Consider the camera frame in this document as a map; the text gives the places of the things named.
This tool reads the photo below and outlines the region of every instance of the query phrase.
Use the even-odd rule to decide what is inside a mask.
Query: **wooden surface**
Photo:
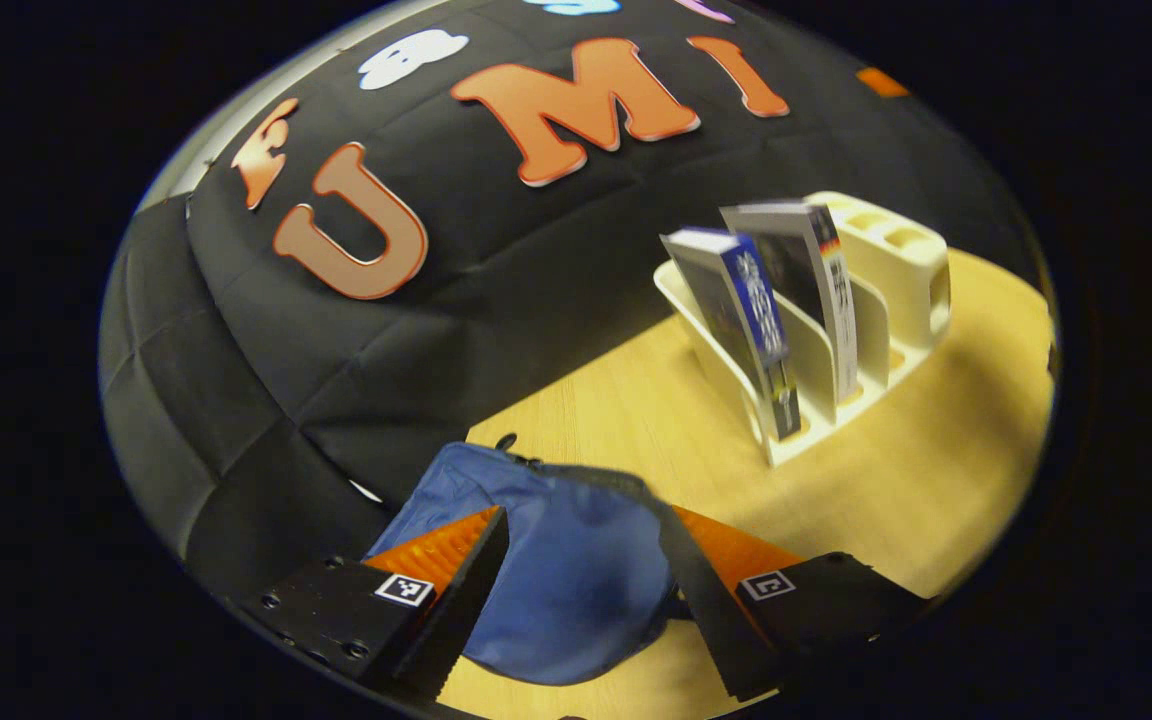
[[[547,462],[631,471],[664,500],[805,558],[843,550],[915,593],[943,591],[1018,506],[1051,411],[1043,296],[950,250],[952,327],[878,404],[771,469],[704,381],[676,316],[475,425],[467,441]],[[552,688],[457,661],[444,705],[482,717],[715,717],[722,689],[695,624],[599,679]]]

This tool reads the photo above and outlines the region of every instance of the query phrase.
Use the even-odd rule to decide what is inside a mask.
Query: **blue book cover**
[[[662,242],[700,308],[710,334],[771,406],[776,437],[801,429],[797,388],[767,268],[749,236],[684,228]]]

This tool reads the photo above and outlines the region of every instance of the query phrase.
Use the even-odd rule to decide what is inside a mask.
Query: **screw hole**
[[[367,646],[357,641],[342,644],[340,650],[355,660],[362,660],[364,657],[367,657]]]

